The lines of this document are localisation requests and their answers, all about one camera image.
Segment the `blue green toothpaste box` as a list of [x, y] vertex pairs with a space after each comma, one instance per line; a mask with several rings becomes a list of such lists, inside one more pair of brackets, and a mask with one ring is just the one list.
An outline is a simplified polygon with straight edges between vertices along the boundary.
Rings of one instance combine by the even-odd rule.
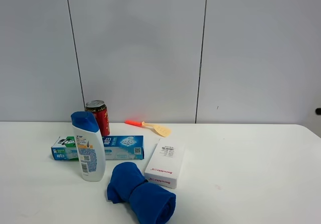
[[[143, 136], [105, 136], [102, 138], [106, 160], [143, 160]], [[59, 138], [51, 147], [55, 160], [78, 160], [76, 143], [73, 136]]]

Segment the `white rectangular carton box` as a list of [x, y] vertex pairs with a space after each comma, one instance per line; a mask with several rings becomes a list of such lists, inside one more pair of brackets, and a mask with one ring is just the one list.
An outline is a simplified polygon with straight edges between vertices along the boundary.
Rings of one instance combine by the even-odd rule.
[[144, 171], [149, 182], [175, 189], [181, 172], [185, 144], [177, 139], [160, 139]]

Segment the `red beverage can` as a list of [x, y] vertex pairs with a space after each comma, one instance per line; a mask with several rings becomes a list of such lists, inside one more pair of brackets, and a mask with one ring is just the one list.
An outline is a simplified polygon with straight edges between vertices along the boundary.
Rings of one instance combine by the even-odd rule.
[[92, 112], [102, 136], [110, 135], [107, 106], [102, 100], [93, 100], [85, 104], [85, 111]]

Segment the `white blue shampoo bottle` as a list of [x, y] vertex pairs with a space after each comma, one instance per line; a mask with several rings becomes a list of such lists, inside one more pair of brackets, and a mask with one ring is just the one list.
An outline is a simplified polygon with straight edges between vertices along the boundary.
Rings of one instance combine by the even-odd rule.
[[106, 160], [98, 123], [93, 113], [88, 111], [72, 113], [71, 122], [82, 178], [99, 182], [105, 173]]

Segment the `rolled blue towel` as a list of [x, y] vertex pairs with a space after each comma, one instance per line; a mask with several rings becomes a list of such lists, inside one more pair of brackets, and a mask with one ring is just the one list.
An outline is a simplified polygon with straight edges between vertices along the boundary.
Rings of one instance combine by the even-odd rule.
[[133, 162], [115, 166], [106, 189], [112, 203], [129, 203], [139, 223], [167, 223], [176, 208], [176, 195], [149, 182]]

